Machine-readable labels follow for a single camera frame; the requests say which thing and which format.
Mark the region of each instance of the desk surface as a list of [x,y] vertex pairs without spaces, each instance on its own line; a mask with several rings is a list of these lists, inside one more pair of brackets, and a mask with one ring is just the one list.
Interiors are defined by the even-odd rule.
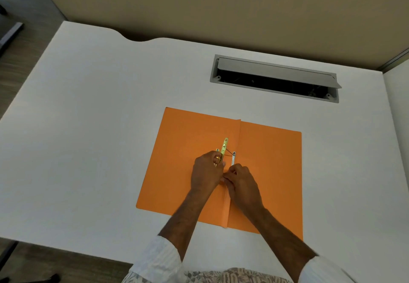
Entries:
[[[336,73],[340,103],[211,83],[215,54]],[[0,121],[0,236],[133,262],[169,218],[135,208],[167,106],[301,131],[305,242],[359,282],[407,279],[409,193],[380,72],[70,22]],[[260,235],[204,223],[184,264],[288,277]]]

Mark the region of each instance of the orange file folder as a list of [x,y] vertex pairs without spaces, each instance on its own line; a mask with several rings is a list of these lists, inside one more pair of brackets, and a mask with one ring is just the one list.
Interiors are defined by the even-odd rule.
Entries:
[[[286,129],[166,108],[136,207],[172,215],[190,189],[196,157],[220,149],[228,137],[235,163],[250,169],[263,204],[289,230],[303,238],[301,133]],[[226,152],[225,171],[231,165]],[[220,183],[199,221],[257,233]]]

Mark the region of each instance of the shirt cuff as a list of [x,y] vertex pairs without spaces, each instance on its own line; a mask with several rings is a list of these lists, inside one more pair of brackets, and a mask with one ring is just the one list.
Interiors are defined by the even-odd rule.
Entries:
[[298,283],[356,283],[344,270],[322,256],[315,256],[301,270]]
[[161,236],[156,236],[149,243],[142,258],[130,268],[130,271],[153,283],[187,281],[179,252],[168,239]]

